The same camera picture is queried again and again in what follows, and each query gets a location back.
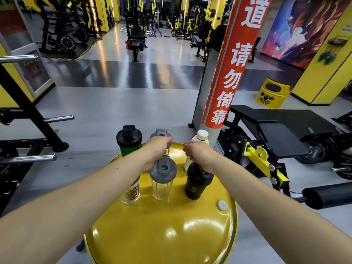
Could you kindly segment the black squat rack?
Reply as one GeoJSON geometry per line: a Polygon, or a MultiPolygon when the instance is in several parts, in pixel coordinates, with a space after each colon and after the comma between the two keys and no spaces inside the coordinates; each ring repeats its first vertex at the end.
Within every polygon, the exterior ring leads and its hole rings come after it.
{"type": "Polygon", "coordinates": [[[69,115],[45,119],[3,66],[38,60],[39,57],[35,54],[0,57],[0,85],[19,106],[0,108],[0,123],[9,126],[15,119],[29,119],[45,136],[38,139],[0,140],[0,216],[33,163],[57,159],[55,154],[41,155],[44,148],[51,147],[54,152],[63,152],[69,148],[69,144],[63,142],[49,124],[74,120],[75,117],[69,115]]]}

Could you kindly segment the black foam roller pad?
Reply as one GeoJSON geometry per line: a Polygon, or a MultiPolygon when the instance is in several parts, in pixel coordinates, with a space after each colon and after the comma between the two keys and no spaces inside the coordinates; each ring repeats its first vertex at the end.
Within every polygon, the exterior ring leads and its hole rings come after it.
{"type": "Polygon", "coordinates": [[[305,188],[302,195],[315,210],[352,204],[352,182],[305,188]]]}

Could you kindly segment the clear shaker bottle grey lid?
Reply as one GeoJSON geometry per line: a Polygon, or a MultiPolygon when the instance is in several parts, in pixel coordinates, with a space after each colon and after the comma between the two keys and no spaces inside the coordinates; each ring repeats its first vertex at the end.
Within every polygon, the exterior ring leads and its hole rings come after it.
{"type": "Polygon", "coordinates": [[[153,137],[157,137],[157,136],[161,136],[161,137],[170,137],[172,138],[173,136],[168,132],[167,129],[165,128],[157,128],[156,131],[154,131],[151,135],[150,135],[150,139],[153,137]]]}
{"type": "Polygon", "coordinates": [[[177,164],[169,155],[156,160],[150,170],[153,197],[160,201],[169,198],[173,181],[177,174],[177,164]]]}

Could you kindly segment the person's left hand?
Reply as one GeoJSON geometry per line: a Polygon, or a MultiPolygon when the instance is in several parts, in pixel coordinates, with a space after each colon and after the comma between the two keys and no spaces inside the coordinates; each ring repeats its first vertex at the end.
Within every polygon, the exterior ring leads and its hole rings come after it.
{"type": "Polygon", "coordinates": [[[161,159],[166,154],[162,146],[162,137],[157,136],[148,140],[141,148],[141,158],[143,163],[143,172],[150,170],[154,162],[161,159]]]}

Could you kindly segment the clear bottle with red print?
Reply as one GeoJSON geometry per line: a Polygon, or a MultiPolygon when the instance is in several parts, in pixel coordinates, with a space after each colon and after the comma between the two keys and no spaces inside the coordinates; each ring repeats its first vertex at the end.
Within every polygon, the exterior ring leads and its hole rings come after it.
{"type": "Polygon", "coordinates": [[[121,195],[120,199],[124,204],[132,204],[136,202],[140,196],[140,176],[136,181],[121,195]]]}

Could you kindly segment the yellow bench frame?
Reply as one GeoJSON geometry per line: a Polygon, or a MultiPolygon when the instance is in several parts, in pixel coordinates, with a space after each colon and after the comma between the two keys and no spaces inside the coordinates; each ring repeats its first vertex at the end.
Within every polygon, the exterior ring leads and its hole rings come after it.
{"type": "Polygon", "coordinates": [[[288,197],[291,196],[286,165],[278,163],[275,157],[269,154],[269,149],[265,146],[254,148],[247,142],[244,156],[249,160],[245,167],[247,171],[257,178],[267,177],[274,189],[282,191],[288,197]]]}

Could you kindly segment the red banner pillar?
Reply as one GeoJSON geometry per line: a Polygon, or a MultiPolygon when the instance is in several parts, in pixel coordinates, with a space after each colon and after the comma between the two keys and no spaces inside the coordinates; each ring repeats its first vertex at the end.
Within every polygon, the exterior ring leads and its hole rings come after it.
{"type": "Polygon", "coordinates": [[[223,126],[272,0],[234,0],[201,119],[203,129],[223,126]]]}

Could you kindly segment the yellow metal drum table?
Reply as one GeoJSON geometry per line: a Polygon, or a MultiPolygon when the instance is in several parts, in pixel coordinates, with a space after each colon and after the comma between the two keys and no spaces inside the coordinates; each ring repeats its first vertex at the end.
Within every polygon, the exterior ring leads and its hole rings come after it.
{"type": "Polygon", "coordinates": [[[185,193],[183,144],[173,142],[169,155],[177,175],[165,201],[152,194],[149,172],[141,174],[140,196],[132,204],[118,198],[84,235],[94,264],[224,264],[235,242],[237,204],[217,177],[198,200],[185,193]],[[228,210],[221,212],[217,201],[228,210]]]}

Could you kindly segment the black plate-loaded gym machine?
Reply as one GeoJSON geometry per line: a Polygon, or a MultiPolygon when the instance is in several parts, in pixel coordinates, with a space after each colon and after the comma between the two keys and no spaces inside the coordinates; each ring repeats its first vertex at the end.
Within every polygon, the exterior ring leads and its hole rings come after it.
{"type": "Polygon", "coordinates": [[[95,0],[34,0],[43,20],[38,49],[47,58],[77,59],[102,38],[95,0]]]}

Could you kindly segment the grey standing panel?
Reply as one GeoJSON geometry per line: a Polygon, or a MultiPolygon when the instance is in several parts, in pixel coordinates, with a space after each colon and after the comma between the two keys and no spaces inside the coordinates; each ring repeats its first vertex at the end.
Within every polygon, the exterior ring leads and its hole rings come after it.
{"type": "Polygon", "coordinates": [[[197,96],[193,118],[191,123],[188,124],[188,127],[195,129],[196,132],[200,129],[201,119],[203,116],[203,112],[206,106],[206,101],[209,95],[210,87],[216,70],[218,57],[219,57],[219,51],[217,49],[210,48],[208,52],[208,57],[205,63],[202,79],[201,79],[201,84],[200,84],[199,93],[197,96]]]}

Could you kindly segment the white bottle with white cap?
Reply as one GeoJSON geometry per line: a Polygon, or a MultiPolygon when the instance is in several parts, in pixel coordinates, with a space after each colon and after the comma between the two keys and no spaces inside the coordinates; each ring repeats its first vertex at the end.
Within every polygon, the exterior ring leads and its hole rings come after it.
{"type": "MultiPolygon", "coordinates": [[[[206,144],[209,144],[208,140],[209,133],[204,130],[200,129],[197,131],[197,133],[192,137],[191,141],[192,142],[204,142],[206,144]]],[[[193,161],[190,159],[189,156],[187,156],[186,162],[184,164],[184,170],[187,172],[189,166],[193,163],[193,161]]]]}

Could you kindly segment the yellow barrel bin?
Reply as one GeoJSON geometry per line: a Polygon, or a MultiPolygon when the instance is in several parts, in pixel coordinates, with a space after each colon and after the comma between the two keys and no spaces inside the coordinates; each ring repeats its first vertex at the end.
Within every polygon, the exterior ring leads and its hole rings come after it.
{"type": "Polygon", "coordinates": [[[267,77],[254,100],[269,109],[279,109],[290,93],[290,85],[279,83],[267,77]]]}

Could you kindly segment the black weight plate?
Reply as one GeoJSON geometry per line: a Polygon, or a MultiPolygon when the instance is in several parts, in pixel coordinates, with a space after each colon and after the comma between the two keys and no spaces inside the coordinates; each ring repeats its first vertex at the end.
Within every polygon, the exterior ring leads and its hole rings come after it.
{"type": "Polygon", "coordinates": [[[331,171],[341,178],[352,180],[352,133],[332,136],[333,154],[331,171]]]}
{"type": "Polygon", "coordinates": [[[302,143],[307,148],[308,154],[303,157],[297,157],[295,158],[296,160],[304,164],[317,164],[323,162],[326,157],[326,150],[320,143],[312,141],[305,141],[302,143]]]}

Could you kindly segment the black padded weight bench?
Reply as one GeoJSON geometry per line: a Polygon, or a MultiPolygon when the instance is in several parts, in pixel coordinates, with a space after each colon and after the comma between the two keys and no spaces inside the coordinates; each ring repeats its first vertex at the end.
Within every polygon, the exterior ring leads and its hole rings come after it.
{"type": "Polygon", "coordinates": [[[257,145],[265,144],[276,159],[305,157],[309,154],[306,146],[287,128],[286,125],[270,119],[265,114],[265,109],[253,109],[244,105],[231,105],[229,112],[234,113],[232,122],[226,121],[227,136],[241,135],[250,142],[252,139],[239,127],[240,120],[248,121],[256,126],[257,134],[260,135],[257,145]]]}

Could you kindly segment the row of yellow gym machines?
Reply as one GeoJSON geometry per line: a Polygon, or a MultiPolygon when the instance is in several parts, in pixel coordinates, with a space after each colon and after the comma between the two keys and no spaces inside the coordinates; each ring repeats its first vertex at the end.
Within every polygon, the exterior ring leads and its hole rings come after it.
{"type": "Polygon", "coordinates": [[[176,40],[189,40],[200,31],[205,20],[210,20],[215,15],[215,10],[210,9],[208,0],[180,0],[177,9],[172,10],[167,23],[171,28],[171,35],[176,40]]]}

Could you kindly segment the black upright seat bench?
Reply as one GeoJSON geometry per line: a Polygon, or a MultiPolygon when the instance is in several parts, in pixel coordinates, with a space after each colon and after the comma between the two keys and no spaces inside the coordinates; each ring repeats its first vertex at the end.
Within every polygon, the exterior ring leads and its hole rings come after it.
{"type": "Polygon", "coordinates": [[[191,47],[198,48],[196,57],[202,59],[203,63],[207,61],[210,49],[220,52],[226,28],[226,24],[220,24],[213,29],[212,21],[205,20],[200,27],[200,31],[193,35],[191,47]]]}

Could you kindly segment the person's left forearm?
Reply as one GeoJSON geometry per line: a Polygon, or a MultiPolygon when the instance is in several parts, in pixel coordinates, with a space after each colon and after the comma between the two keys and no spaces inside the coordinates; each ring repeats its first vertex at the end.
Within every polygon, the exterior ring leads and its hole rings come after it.
{"type": "Polygon", "coordinates": [[[146,149],[0,218],[0,264],[56,264],[142,173],[146,149]]]}

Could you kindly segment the person's right hand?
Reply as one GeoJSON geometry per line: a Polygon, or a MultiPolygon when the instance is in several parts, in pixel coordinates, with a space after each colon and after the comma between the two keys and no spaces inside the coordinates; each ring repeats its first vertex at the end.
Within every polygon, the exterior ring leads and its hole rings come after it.
{"type": "Polygon", "coordinates": [[[193,152],[187,155],[190,159],[201,165],[208,173],[215,172],[215,163],[218,153],[204,142],[193,142],[193,152]]]}

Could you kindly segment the green shaker bottle black lid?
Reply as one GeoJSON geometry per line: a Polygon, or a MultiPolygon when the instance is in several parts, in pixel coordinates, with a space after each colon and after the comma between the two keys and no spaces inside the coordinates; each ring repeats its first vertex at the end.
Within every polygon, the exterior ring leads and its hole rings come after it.
{"type": "Polygon", "coordinates": [[[117,133],[116,141],[120,147],[122,157],[142,147],[143,136],[134,125],[124,125],[117,133]]]}

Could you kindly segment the person's right forearm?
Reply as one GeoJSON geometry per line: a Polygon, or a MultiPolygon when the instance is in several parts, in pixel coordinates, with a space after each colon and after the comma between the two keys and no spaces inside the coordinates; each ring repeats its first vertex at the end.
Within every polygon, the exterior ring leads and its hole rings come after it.
{"type": "Polygon", "coordinates": [[[240,165],[210,152],[204,168],[217,175],[286,264],[352,264],[351,237],[240,165]]]}

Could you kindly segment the colourful wall mural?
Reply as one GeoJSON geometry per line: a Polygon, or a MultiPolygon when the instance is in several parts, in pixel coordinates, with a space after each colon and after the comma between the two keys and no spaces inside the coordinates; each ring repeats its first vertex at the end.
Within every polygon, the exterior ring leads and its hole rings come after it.
{"type": "Polygon", "coordinates": [[[261,53],[305,70],[352,0],[283,0],[261,53]]]}

